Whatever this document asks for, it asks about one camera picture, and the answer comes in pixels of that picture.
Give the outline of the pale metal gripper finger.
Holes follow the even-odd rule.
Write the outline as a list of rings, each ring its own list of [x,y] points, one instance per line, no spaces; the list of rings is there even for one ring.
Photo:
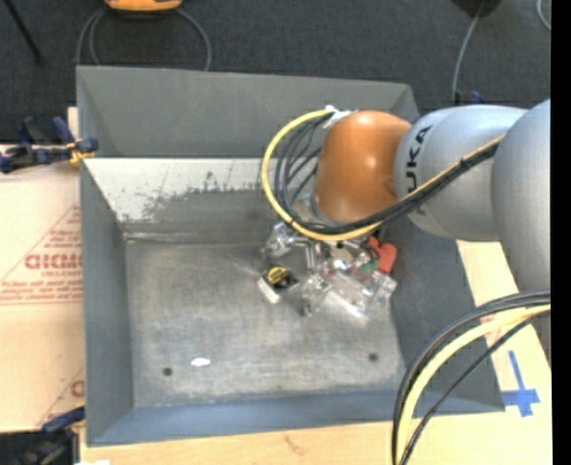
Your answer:
[[[313,252],[310,238],[297,232],[283,222],[270,229],[270,235],[264,244],[264,256],[268,259],[283,258],[295,249],[303,250],[307,256]]]
[[[301,313],[312,316],[320,311],[332,288],[330,278],[333,272],[331,259],[317,261],[310,267],[301,282]]]

